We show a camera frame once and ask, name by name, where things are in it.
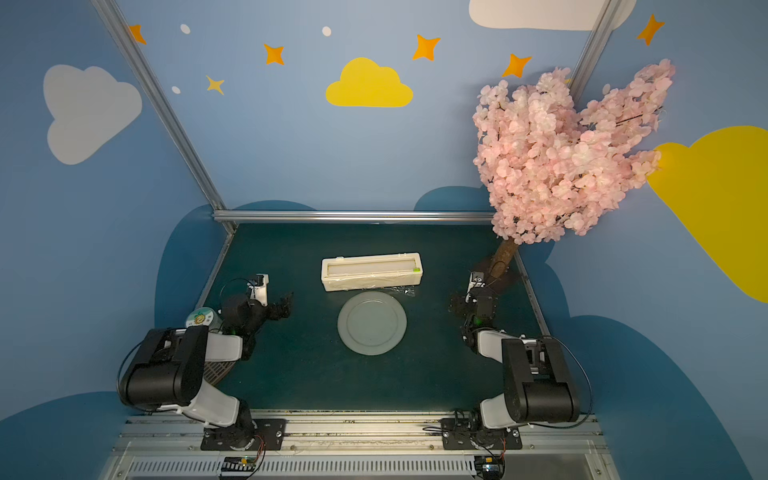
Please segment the cream plastic wrap dispenser box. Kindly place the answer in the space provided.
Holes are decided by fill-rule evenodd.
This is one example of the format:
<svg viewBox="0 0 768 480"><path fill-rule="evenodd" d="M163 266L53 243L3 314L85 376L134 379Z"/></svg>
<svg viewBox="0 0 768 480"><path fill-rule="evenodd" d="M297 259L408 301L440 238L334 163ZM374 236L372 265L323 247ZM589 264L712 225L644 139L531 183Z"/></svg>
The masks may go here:
<svg viewBox="0 0 768 480"><path fill-rule="evenodd" d="M415 286L422 276L418 253L326 258L321 265L327 292Z"/></svg>

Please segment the grey round plate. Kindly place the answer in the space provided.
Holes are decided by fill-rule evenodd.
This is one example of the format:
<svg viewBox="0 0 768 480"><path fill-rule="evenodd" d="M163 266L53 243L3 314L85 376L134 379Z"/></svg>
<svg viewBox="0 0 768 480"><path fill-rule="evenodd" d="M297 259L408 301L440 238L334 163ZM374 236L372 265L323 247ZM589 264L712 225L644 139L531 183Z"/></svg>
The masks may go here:
<svg viewBox="0 0 768 480"><path fill-rule="evenodd" d="M383 355L394 349L407 329L407 316L398 300L382 292L363 292L341 308L337 330L351 351L365 356Z"/></svg>

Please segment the clear plastic wrap sheet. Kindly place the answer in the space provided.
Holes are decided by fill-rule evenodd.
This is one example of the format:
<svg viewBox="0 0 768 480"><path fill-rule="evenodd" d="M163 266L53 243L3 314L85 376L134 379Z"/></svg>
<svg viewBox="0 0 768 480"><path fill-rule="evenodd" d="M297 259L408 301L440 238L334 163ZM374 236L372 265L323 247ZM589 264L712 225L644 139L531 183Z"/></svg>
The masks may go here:
<svg viewBox="0 0 768 480"><path fill-rule="evenodd" d="M375 291L386 293L389 295L404 295L407 297L415 297L418 293L418 288L413 285L408 286L388 286L375 288Z"/></svg>

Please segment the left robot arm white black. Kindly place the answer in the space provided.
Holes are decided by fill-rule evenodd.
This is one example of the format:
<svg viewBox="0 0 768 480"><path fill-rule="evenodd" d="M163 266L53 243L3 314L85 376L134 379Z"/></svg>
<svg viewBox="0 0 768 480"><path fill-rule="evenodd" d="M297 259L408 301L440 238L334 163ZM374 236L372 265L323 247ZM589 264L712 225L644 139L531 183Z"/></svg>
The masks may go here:
<svg viewBox="0 0 768 480"><path fill-rule="evenodd" d="M174 412L203 425L204 451L264 451L268 436L255 424L248 403L204 378L205 365L247 361L268 321L292 313L291 293L262 304L246 294L223 302L222 333L207 325L152 329L136 346L128 366L118 369L121 402L145 412Z"/></svg>

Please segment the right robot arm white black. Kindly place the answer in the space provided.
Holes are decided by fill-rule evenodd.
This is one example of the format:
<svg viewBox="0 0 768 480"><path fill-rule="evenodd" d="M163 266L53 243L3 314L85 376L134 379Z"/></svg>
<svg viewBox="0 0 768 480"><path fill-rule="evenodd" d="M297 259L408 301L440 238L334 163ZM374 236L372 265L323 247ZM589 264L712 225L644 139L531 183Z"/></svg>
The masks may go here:
<svg viewBox="0 0 768 480"><path fill-rule="evenodd" d="M502 392L481 401L482 426L488 430L543 427L574 429L587 422L594 409L591 381L583 407L566 357L572 351L559 339L514 336L495 324L495 292L475 285L451 296L449 311L462 320L463 343L475 354L501 365Z"/></svg>

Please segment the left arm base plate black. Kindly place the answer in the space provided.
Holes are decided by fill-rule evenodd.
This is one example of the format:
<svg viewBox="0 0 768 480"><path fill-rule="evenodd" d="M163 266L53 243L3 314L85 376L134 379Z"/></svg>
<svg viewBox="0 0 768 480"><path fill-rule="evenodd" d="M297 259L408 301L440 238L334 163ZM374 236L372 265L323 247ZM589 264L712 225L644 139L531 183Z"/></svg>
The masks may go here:
<svg viewBox="0 0 768 480"><path fill-rule="evenodd" d="M205 428L200 445L202 451L279 451L285 437L287 420L257 418L249 426Z"/></svg>

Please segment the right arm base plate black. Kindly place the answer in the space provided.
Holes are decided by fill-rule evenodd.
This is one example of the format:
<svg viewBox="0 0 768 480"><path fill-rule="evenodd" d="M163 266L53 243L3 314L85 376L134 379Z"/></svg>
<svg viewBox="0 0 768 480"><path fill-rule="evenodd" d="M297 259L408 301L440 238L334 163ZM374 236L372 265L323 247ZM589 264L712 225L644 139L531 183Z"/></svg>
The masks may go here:
<svg viewBox="0 0 768 480"><path fill-rule="evenodd" d="M521 450L521 434L518 429L505 427L488 429L479 420L451 417L439 421L437 434L445 450Z"/></svg>

